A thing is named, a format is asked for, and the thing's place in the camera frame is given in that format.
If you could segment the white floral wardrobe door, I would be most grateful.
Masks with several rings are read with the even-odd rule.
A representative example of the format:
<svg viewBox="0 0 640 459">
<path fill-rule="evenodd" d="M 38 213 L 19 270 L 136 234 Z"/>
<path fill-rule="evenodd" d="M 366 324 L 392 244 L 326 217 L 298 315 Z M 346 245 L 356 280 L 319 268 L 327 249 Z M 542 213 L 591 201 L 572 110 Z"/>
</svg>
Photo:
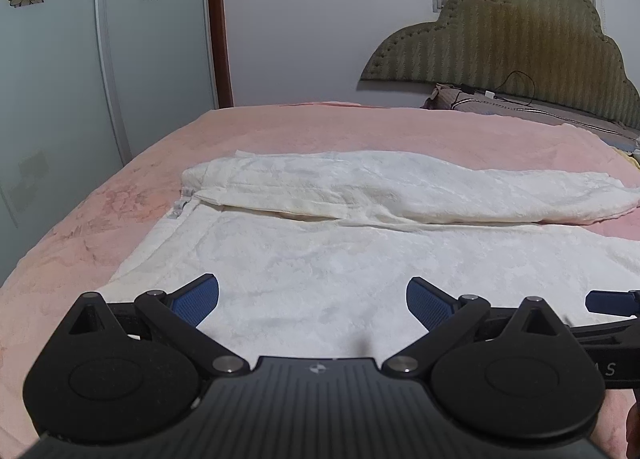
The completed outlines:
<svg viewBox="0 0 640 459">
<path fill-rule="evenodd" d="M 69 206 L 216 108 L 206 0 L 1 0 L 1 189 Z"/>
</svg>

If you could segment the striped pillow at headboard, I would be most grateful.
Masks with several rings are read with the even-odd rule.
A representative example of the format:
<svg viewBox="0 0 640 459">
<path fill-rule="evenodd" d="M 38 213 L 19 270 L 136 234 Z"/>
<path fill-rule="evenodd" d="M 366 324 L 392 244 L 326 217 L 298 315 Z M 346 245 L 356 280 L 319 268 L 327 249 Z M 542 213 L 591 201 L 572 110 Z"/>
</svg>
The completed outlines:
<svg viewBox="0 0 640 459">
<path fill-rule="evenodd" d="M 639 131 L 634 128 L 600 119 L 591 113 L 557 104 L 521 100 L 514 96 L 492 95 L 487 92 L 466 93 L 454 86 L 436 84 L 423 107 L 430 110 L 454 110 L 509 118 L 551 126 L 570 124 L 588 130 L 610 145 L 611 141 L 634 141 L 639 147 Z"/>
</svg>

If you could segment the white textured pants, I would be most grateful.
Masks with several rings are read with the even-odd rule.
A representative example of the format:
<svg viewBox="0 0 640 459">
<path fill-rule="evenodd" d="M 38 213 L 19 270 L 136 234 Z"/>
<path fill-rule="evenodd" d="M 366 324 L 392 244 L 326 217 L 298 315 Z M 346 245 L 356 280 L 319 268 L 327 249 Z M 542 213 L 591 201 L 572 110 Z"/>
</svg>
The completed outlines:
<svg viewBox="0 0 640 459">
<path fill-rule="evenodd" d="M 591 323 L 585 295 L 639 284 L 639 245 L 591 230 L 639 210 L 604 173 L 470 170 L 390 151 L 239 153 L 189 168 L 180 203 L 102 295 L 128 302 L 205 274 L 220 301 L 206 335 L 262 356 L 385 359 L 423 327 L 407 309 L 421 277 L 496 306 L 543 297 Z"/>
</svg>

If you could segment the brown wooden door frame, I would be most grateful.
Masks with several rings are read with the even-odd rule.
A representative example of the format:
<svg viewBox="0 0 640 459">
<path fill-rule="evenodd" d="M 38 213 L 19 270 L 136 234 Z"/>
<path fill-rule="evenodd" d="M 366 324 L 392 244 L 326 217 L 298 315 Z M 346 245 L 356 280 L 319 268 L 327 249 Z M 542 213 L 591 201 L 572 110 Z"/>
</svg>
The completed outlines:
<svg viewBox="0 0 640 459">
<path fill-rule="evenodd" d="M 213 63 L 213 81 L 215 83 L 217 104 L 219 108 L 233 106 L 233 93 L 228 56 L 226 16 L 224 0 L 206 0 L 208 9 L 208 25 L 210 53 Z"/>
</svg>

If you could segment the pink floral bed blanket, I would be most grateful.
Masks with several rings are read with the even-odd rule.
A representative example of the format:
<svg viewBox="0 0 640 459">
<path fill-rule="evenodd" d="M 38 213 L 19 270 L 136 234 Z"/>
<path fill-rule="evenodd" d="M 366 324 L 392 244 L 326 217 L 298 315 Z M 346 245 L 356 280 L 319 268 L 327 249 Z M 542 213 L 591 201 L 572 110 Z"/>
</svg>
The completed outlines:
<svg viewBox="0 0 640 459">
<path fill-rule="evenodd" d="M 469 168 L 602 172 L 634 187 L 639 171 L 596 135 L 508 116 L 341 102 L 209 111 L 136 156 L 17 263 L 1 288 L 1 453 L 36 440 L 26 373 L 81 292 L 103 287 L 180 194 L 184 170 L 237 151 L 398 150 Z"/>
</svg>

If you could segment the yellow patterned bedsheet edge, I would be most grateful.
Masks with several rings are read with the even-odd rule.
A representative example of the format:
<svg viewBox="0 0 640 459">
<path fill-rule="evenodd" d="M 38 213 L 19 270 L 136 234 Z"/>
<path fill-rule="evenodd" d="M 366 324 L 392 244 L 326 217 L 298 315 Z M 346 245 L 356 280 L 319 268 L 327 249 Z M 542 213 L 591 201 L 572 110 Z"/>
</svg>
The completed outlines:
<svg viewBox="0 0 640 459">
<path fill-rule="evenodd" d="M 611 141 L 610 145 L 614 148 L 621 156 L 624 156 L 627 160 L 629 160 L 632 164 L 640 165 L 639 162 L 639 147 L 634 141 L 631 142 L 623 142 L 621 140 Z"/>
</svg>

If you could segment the olive green padded headboard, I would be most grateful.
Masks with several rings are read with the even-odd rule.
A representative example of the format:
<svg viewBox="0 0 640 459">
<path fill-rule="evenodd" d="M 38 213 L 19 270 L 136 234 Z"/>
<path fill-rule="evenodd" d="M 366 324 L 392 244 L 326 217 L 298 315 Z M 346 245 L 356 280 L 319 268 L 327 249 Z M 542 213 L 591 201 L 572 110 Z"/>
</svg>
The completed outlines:
<svg viewBox="0 0 640 459">
<path fill-rule="evenodd" d="M 466 85 L 639 125 L 638 90 L 590 0 L 447 0 L 436 21 L 382 41 L 361 78 Z"/>
</svg>

